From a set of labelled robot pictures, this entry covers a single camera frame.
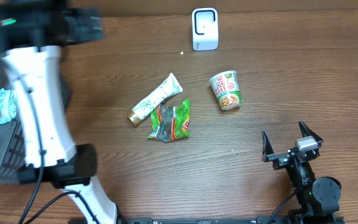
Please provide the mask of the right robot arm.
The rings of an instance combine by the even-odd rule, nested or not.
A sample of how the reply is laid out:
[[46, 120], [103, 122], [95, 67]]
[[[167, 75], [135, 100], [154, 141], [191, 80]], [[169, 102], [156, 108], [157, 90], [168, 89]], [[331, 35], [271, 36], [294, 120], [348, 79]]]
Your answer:
[[293, 187], [290, 194], [260, 223], [345, 224], [337, 217], [340, 210], [341, 183], [334, 177], [316, 178], [310, 161], [319, 157], [323, 139], [300, 120], [302, 138], [295, 147], [276, 154], [265, 131], [262, 131], [262, 161], [271, 162], [275, 170], [285, 169]]

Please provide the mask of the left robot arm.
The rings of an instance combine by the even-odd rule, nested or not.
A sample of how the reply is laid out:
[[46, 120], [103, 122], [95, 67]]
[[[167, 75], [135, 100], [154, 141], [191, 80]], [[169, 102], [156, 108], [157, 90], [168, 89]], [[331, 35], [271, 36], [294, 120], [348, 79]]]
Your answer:
[[60, 61], [62, 47], [103, 37], [99, 10], [67, 1], [0, 4], [4, 71], [17, 96], [25, 142], [22, 184], [51, 183], [69, 196], [86, 223], [116, 223], [118, 210], [96, 175], [92, 144], [75, 144], [65, 117]]

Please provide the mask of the green snack packet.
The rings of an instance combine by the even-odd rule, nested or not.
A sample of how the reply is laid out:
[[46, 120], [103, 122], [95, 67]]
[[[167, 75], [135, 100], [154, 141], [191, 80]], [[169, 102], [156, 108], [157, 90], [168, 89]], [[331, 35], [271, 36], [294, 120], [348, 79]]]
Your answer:
[[150, 114], [153, 131], [150, 139], [170, 142], [187, 138], [190, 124], [190, 99], [186, 99], [180, 106], [158, 105]]

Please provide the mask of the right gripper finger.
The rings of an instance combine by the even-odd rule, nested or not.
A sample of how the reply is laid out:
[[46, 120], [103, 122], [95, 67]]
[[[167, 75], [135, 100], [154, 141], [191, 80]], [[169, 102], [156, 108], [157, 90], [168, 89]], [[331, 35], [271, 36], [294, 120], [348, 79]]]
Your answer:
[[273, 147], [265, 131], [262, 131], [262, 142], [263, 142], [262, 161], [269, 162], [270, 158], [273, 157], [275, 153], [273, 151]]
[[320, 136], [318, 136], [314, 131], [312, 131], [302, 120], [299, 120], [298, 125], [300, 127], [301, 134], [304, 138], [311, 136], [318, 144], [323, 143], [323, 139]]

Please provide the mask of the white tube gold cap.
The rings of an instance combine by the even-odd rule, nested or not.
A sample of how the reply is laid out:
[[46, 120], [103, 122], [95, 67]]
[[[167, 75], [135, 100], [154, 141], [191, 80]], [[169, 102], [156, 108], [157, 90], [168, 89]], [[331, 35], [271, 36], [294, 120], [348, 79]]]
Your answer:
[[127, 117], [135, 126], [138, 126], [159, 104], [182, 91], [183, 88], [175, 75], [170, 73], [155, 90], [148, 94], [144, 99], [140, 100], [138, 104], [130, 110]]

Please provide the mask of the cup noodles container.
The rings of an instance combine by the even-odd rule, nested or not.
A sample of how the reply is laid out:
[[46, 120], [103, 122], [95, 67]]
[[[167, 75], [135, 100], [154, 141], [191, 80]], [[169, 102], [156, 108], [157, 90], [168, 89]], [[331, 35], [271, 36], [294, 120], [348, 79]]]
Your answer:
[[231, 110], [243, 102], [235, 70], [221, 72], [209, 79], [209, 84], [222, 110]]

